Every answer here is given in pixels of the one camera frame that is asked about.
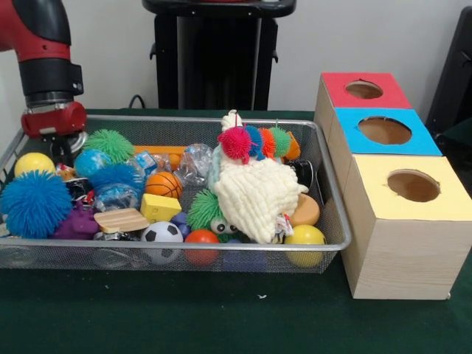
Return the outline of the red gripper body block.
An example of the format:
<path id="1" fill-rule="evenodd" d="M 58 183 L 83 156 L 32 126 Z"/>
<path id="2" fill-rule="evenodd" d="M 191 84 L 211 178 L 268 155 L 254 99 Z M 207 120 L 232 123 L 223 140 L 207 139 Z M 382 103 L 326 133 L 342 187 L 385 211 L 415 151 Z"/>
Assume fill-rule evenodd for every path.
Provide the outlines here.
<path id="1" fill-rule="evenodd" d="M 56 103 L 28 108 L 21 116 L 21 127 L 30 138 L 49 134 L 67 136 L 82 132 L 86 119 L 86 110 L 79 102 Z"/>

